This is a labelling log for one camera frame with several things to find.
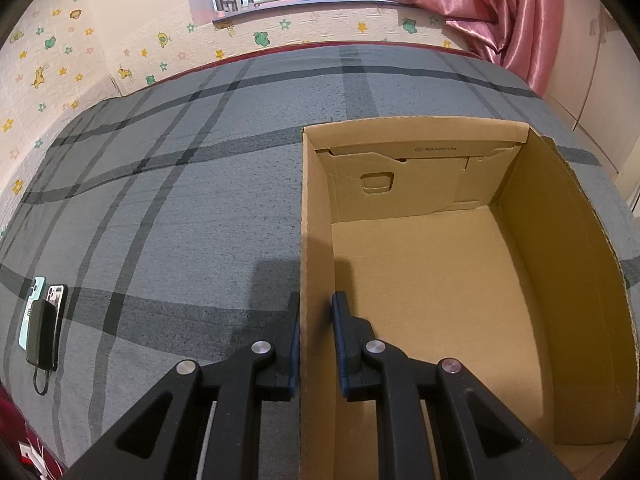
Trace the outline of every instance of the bed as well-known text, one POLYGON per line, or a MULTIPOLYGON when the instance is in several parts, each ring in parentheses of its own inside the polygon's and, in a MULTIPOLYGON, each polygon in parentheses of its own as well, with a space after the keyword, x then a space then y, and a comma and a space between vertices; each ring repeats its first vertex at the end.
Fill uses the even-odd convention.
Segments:
MULTIPOLYGON (((438 49, 264 53, 95 105, 51 145, 0 245, 0 381, 66 466, 183 358, 208 364, 284 314, 300 272, 300 130, 398 115, 525 121, 555 139, 638 305, 635 225, 595 156, 498 66, 438 49), (34 276, 66 283, 40 397, 18 330, 34 276)), ((298 471, 298 403, 263 409, 260 478, 298 471)))

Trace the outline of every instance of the flower sticker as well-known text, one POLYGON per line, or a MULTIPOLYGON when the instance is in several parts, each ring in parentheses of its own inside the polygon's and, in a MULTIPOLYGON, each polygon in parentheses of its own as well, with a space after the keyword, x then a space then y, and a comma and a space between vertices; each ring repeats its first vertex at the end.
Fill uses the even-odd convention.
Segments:
POLYGON ((22 186, 24 185, 24 181, 19 178, 14 182, 14 186, 11 188, 11 191, 14 192, 14 196, 18 195, 22 191, 22 186))

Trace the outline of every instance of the box flap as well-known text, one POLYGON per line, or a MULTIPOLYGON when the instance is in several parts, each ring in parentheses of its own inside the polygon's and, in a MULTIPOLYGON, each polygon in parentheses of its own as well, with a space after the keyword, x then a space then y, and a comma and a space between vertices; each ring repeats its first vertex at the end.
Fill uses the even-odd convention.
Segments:
POLYGON ((468 117, 378 117, 303 130, 316 150, 376 152, 390 158, 484 156, 527 141, 529 125, 468 117))

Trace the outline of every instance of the wallpaper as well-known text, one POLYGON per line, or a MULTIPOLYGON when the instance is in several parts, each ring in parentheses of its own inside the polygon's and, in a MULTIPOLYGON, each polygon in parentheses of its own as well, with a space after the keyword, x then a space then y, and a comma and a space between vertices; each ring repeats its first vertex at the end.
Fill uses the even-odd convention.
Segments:
POLYGON ((123 94, 239 54, 318 41, 400 41, 466 50, 441 16, 370 4, 307 4, 196 27, 188 5, 156 17, 105 52, 123 94))
POLYGON ((119 95, 86 0, 34 0, 0 48, 0 237, 62 128, 119 95))

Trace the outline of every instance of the windowsill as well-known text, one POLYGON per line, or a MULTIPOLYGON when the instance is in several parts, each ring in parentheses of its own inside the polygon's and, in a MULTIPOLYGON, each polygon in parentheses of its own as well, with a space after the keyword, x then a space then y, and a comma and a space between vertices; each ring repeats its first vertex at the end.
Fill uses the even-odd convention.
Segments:
POLYGON ((240 10, 236 10, 235 12, 216 12, 213 18, 213 23, 224 22, 225 20, 230 20, 231 18, 236 18, 238 16, 244 16, 249 13, 259 12, 260 10, 271 10, 271 9, 282 9, 285 7, 297 7, 304 5, 313 5, 313 4, 363 4, 363 5, 379 5, 379 6, 389 6, 389 7, 397 7, 404 4, 399 4, 398 2, 394 2, 392 0, 272 0, 269 2, 262 3, 252 3, 249 7, 244 7, 240 10))

